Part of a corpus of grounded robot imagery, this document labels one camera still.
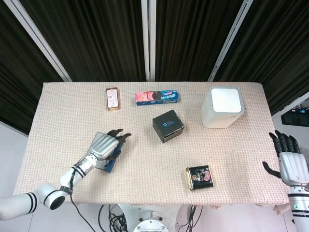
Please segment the black background equipment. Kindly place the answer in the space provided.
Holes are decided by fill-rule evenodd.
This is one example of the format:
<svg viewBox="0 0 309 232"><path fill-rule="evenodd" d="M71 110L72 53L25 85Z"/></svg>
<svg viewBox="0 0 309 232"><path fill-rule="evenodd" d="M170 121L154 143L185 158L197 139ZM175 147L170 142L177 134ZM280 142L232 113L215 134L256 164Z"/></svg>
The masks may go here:
<svg viewBox="0 0 309 232"><path fill-rule="evenodd" d="M281 116L283 125L309 127L309 98Z"/></svg>

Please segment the silver aluminium extrusion bar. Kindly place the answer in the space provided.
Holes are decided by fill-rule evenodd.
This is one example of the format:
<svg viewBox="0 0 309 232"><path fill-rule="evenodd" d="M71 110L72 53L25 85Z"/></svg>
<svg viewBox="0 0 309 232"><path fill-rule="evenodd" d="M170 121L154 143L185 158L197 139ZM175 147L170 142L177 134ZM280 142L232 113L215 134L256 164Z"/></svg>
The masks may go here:
<svg viewBox="0 0 309 232"><path fill-rule="evenodd" d="M236 37L249 9L251 8L252 4L253 4L254 0L243 0L242 4L240 6L240 9L236 15L236 18L229 30L229 33L225 39L225 42L222 46L222 49L217 57L217 60L213 66L213 69L207 79L208 82L212 82L218 72L218 70L221 67L222 62L224 61L226 54L228 53L234 38Z"/></svg>
<svg viewBox="0 0 309 232"><path fill-rule="evenodd" d="M13 13L15 18L21 24L21 26L26 30L27 34L34 41L39 50L43 53L45 58L60 76L64 82L72 82L71 77L68 72L52 50L51 46L47 40L42 35L41 31L34 23L24 6L21 4L20 0L3 0L9 10Z"/></svg>
<svg viewBox="0 0 309 232"><path fill-rule="evenodd" d="M146 81L155 81L157 0L140 0Z"/></svg>

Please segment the black pleated curtain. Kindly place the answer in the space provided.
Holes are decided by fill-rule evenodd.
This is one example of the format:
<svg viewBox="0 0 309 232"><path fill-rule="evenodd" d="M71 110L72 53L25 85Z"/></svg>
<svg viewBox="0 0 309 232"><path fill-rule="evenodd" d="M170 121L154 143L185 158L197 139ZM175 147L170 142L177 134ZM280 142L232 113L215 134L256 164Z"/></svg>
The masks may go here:
<svg viewBox="0 0 309 232"><path fill-rule="evenodd" d="M272 114L309 92L309 0L253 0L216 82L257 82Z"/></svg>
<svg viewBox="0 0 309 232"><path fill-rule="evenodd" d="M20 2L72 81L146 81L141 0Z"/></svg>
<svg viewBox="0 0 309 232"><path fill-rule="evenodd" d="M155 80L205 82L243 0L157 0Z"/></svg>
<svg viewBox="0 0 309 232"><path fill-rule="evenodd" d="M62 81L0 0L0 122L29 134L43 84Z"/></svg>

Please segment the black cube cardboard box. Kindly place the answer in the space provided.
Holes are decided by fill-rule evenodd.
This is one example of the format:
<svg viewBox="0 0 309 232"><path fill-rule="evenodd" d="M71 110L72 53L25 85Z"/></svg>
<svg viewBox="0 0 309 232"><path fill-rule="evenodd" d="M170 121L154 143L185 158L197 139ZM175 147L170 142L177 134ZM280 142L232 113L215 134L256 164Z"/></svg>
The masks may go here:
<svg viewBox="0 0 309 232"><path fill-rule="evenodd" d="M184 130L184 124L174 110L153 118L153 128L162 143L177 137Z"/></svg>

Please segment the small brown snack packet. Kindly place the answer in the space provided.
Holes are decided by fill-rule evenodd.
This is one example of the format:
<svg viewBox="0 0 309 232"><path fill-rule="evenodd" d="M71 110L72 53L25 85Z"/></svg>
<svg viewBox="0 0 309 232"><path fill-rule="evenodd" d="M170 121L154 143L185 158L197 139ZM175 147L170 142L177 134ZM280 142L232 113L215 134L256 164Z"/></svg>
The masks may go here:
<svg viewBox="0 0 309 232"><path fill-rule="evenodd" d="M107 101L107 109L109 111L120 109L120 99L117 87L106 89L106 101Z"/></svg>

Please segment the black gold luncheon meat can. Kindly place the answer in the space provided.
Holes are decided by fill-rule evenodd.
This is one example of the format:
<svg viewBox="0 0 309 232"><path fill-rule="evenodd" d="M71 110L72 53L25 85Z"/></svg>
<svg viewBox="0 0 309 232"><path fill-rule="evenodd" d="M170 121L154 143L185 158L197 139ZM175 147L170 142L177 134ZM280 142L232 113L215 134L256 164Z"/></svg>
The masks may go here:
<svg viewBox="0 0 309 232"><path fill-rule="evenodd" d="M187 167L186 177L191 191L214 187L211 169L208 165Z"/></svg>

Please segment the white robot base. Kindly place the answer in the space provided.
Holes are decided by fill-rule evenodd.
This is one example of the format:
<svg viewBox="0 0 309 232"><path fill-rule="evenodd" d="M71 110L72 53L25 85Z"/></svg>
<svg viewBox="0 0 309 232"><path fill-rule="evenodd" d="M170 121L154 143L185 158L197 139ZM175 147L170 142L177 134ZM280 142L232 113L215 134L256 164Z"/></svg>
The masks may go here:
<svg viewBox="0 0 309 232"><path fill-rule="evenodd" d="M189 215L189 205L119 204L126 219L127 232L177 232L180 213Z"/></svg>

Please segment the white square trash bin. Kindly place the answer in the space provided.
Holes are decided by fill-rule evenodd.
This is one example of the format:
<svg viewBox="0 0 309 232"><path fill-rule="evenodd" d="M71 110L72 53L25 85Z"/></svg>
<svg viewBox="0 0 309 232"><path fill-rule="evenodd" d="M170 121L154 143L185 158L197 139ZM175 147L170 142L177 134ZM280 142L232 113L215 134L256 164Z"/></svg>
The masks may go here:
<svg viewBox="0 0 309 232"><path fill-rule="evenodd" d="M210 129L225 129L244 114L242 92L236 87L210 87L201 106L202 124Z"/></svg>

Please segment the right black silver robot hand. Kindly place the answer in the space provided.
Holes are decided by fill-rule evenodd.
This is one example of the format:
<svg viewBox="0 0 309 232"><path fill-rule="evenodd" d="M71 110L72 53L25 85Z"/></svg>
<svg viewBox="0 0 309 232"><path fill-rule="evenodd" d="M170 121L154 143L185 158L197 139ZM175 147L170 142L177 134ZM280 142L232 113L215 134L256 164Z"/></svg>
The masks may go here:
<svg viewBox="0 0 309 232"><path fill-rule="evenodd" d="M269 136L275 147L280 170L275 171L271 169L267 162L263 161L262 165L265 171L281 179L284 184L290 187L308 185L309 168L296 138L281 133L278 130L275 130L274 133L270 132Z"/></svg>

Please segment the pink blue cookie box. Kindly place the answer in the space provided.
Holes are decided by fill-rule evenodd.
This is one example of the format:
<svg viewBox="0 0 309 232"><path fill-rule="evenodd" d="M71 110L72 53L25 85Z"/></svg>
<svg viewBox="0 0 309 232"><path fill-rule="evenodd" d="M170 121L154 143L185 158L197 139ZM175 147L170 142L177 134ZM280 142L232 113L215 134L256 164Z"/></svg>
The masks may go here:
<svg viewBox="0 0 309 232"><path fill-rule="evenodd" d="M135 102L137 106L177 103L179 95L177 90L158 90L137 92Z"/></svg>

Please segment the beige woven tablecloth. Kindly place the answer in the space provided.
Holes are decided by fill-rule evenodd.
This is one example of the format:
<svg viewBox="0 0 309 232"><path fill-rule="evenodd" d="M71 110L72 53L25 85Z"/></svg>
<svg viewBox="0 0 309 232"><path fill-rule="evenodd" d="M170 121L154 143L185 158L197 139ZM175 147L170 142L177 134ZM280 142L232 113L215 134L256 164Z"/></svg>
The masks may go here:
<svg viewBox="0 0 309 232"><path fill-rule="evenodd" d="M14 194L60 177L88 151L97 132L130 136L107 174L93 169L74 189L77 203L281 205L288 187L263 168L279 168L269 133L271 114L259 83L224 82L240 89L244 114L226 129L202 125L201 106L211 82L45 83L32 122ZM107 109L106 89L117 87L120 109ZM137 92L177 90L177 103L137 106ZM174 110L184 130L162 143L153 118ZM214 187L191 191L187 167L208 165Z"/></svg>

